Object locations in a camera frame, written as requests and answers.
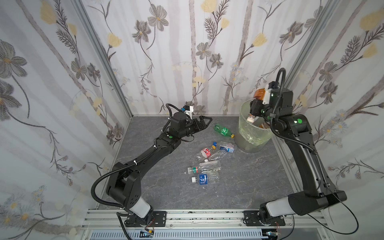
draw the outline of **crushed plastic bottle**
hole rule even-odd
[[[188,174],[202,173],[205,171],[220,171],[221,163],[219,160],[202,162],[197,166],[188,167]]]
[[[224,155],[226,153],[227,152],[225,152],[225,151],[217,150],[214,153],[212,153],[212,155],[210,157],[208,157],[207,159],[201,159],[201,160],[199,160],[199,162],[209,162],[209,161],[220,160],[224,157]]]
[[[212,184],[219,181],[218,172],[202,172],[198,175],[198,177],[192,177],[193,183],[199,183],[200,185],[204,184]]]
[[[220,150],[225,150],[227,152],[233,152],[235,150],[235,145],[230,142],[219,142]]]
[[[216,150],[216,146],[217,146],[217,143],[214,142],[213,145],[210,147],[210,148],[204,148],[203,150],[201,150],[197,155],[196,155],[196,159],[199,161],[199,162],[203,162],[204,159],[207,159],[208,157],[210,157]]]
[[[218,123],[215,124],[214,130],[225,137],[233,138],[235,136],[234,134],[231,133],[231,131],[229,131],[228,128],[226,128],[226,127],[224,127]]]

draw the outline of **mounting plate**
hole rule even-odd
[[[257,226],[265,226],[260,223],[258,219],[258,210],[256,211],[244,211],[244,220],[243,222],[247,225],[247,227],[257,227]],[[285,226],[284,218],[281,219],[279,217],[276,218],[276,222],[279,224],[279,226]],[[272,223],[269,226],[277,226],[276,223]]]
[[[167,212],[166,211],[154,211],[153,212],[154,220],[149,227],[165,227],[167,221]],[[124,221],[126,227],[143,227],[137,222],[136,215],[131,215]]]

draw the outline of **trash bin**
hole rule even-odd
[[[245,152],[258,152],[271,139],[271,129],[258,127],[264,122],[263,118],[258,118],[254,124],[247,121],[249,115],[250,102],[245,101],[240,108],[238,134],[235,135],[235,143]]]

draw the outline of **wallpaper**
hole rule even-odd
[[[327,174],[346,191],[360,228],[337,239],[380,239],[384,212],[384,3],[341,1],[290,84],[295,113],[310,121]],[[331,229],[356,223],[341,204],[323,211]]]
[[[326,1],[82,0],[134,114],[238,114],[290,70]]]
[[[81,237],[129,121],[109,84],[69,1],[1,1],[1,239]]]

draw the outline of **gray marble tabletop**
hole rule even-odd
[[[117,161],[126,163],[151,147],[166,122],[167,117],[133,117]],[[195,155],[200,150],[214,141],[234,142],[216,133],[215,123],[236,132],[238,117],[213,117],[209,128],[196,133],[194,141],[182,142],[144,176],[142,197],[155,209],[259,208],[261,203],[293,192],[272,140],[257,153],[240,149],[227,153],[221,160],[218,183],[192,183],[187,167],[198,164]],[[113,201],[105,193],[102,198]],[[100,205],[99,209],[114,207]]]

